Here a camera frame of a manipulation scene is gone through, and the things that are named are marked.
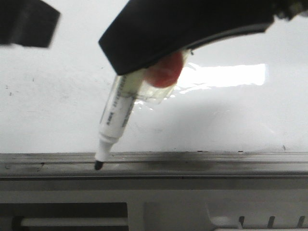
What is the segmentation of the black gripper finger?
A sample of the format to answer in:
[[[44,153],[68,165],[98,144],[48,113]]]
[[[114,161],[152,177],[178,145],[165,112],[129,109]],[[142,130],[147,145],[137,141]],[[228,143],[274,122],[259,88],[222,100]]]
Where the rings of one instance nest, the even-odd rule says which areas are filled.
[[[60,12],[42,0],[0,2],[0,44],[49,47]]]
[[[265,32],[306,12],[305,0],[130,0],[98,43],[118,75],[214,41]]]

